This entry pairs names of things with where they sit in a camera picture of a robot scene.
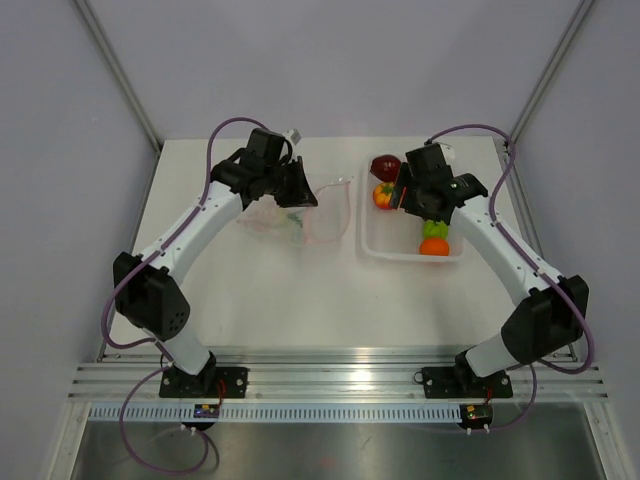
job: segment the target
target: white wall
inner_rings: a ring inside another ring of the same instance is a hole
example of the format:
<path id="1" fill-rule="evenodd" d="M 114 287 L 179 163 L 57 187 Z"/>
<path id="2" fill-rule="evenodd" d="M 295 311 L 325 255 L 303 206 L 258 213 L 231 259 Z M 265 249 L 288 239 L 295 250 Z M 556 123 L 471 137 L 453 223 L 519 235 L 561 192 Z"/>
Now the white wall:
<path id="1" fill-rule="evenodd" d="M 640 3 L 599 2 L 520 146 L 543 250 L 590 286 L 617 414 L 640 471 Z"/>
<path id="2" fill-rule="evenodd" d="M 307 136 L 506 129 L 577 3 L 92 0 L 165 138 L 239 114 Z"/>
<path id="3" fill-rule="evenodd" d="M 71 2 L 0 15 L 0 477 L 35 479 L 153 166 Z"/>

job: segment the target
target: metal floor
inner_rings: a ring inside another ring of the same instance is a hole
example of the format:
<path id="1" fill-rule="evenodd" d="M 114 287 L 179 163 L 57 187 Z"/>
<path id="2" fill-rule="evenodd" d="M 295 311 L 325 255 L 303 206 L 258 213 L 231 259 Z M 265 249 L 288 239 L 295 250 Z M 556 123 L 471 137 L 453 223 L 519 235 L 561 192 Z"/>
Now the metal floor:
<path id="1" fill-rule="evenodd" d="M 496 407 L 496 424 L 517 413 Z M 202 442 L 184 432 L 158 434 L 170 423 L 127 423 L 146 461 L 186 468 Z M 467 437 L 448 425 L 221 423 L 208 433 L 217 445 L 190 479 L 604 479 L 580 405 L 539 404 L 523 425 Z M 157 479 L 126 455 L 115 422 L 89 422 L 74 480 Z"/>

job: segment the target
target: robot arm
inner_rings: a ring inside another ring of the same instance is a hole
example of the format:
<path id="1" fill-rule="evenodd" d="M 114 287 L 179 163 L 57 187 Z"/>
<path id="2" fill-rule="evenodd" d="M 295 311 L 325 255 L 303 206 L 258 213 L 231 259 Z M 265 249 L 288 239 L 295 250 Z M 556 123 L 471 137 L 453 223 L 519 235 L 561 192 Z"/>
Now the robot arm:
<path id="1" fill-rule="evenodd" d="M 154 337 L 180 372 L 200 377 L 195 383 L 201 388 L 195 385 L 194 390 L 208 391 L 215 371 L 215 357 L 187 325 L 190 307 L 180 291 L 194 261 L 227 223 L 265 194 L 273 195 L 281 207 L 318 205 L 307 183 L 302 158 L 293 151 L 292 144 L 300 137 L 295 130 L 286 135 L 253 130 L 245 148 L 213 167 L 204 202 L 198 197 L 138 256 L 123 252 L 114 262 L 117 285 L 153 256 L 117 295 L 116 309 Z M 281 157 L 285 144 L 287 154 Z M 167 239 L 174 237 L 167 245 Z"/>
<path id="2" fill-rule="evenodd" d="M 500 333 L 456 356 L 455 378 L 467 390 L 497 372 L 540 360 L 582 336 L 578 319 L 542 278 L 543 273 L 556 282 L 582 315 L 588 287 L 579 276 L 564 278 L 506 225 L 499 213 L 492 221 L 487 189 L 471 174 L 454 177 L 447 164 L 452 156 L 451 147 L 437 143 L 408 152 L 391 207 L 458 229 L 491 266 L 516 306 Z M 498 222 L 524 254 L 536 259 L 537 270 L 498 230 Z"/>

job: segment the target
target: transparent bag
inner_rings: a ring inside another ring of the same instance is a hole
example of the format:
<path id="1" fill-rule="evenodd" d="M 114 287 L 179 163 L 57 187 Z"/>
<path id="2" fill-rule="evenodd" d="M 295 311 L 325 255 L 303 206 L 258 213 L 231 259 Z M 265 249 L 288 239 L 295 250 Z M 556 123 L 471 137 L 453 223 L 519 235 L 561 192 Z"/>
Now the transparent bag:
<path id="1" fill-rule="evenodd" d="M 249 205 L 237 222 L 254 235 L 281 238 L 296 246 L 340 240 L 351 221 L 351 177 L 308 174 L 317 207 L 280 208 L 265 196 Z"/>

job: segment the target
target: white tabletop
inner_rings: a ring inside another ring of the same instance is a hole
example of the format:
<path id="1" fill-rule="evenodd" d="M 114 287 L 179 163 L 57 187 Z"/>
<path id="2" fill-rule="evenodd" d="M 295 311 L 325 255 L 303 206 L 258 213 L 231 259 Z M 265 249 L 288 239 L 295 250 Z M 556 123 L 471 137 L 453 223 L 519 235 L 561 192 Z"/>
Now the white tabletop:
<path id="1" fill-rule="evenodd" d="M 203 251 L 182 285 L 189 323 L 208 346 L 409 347 L 476 344 L 497 333 L 513 305 L 491 268 L 466 242 L 458 264 L 410 264 L 367 257 L 359 247 L 359 184 L 372 155 L 418 148 L 418 137 L 305 138 L 305 169 L 353 175 L 352 217 L 341 242 L 295 247 L 249 234 L 235 222 Z M 501 173 L 490 137 L 447 137 L 455 174 L 491 189 Z M 205 180 L 206 140 L 167 141 L 134 248 L 164 233 Z M 220 140 L 219 161 L 246 144 Z M 497 207 L 518 231 L 505 188 Z M 143 336 L 116 314 L 112 335 Z"/>

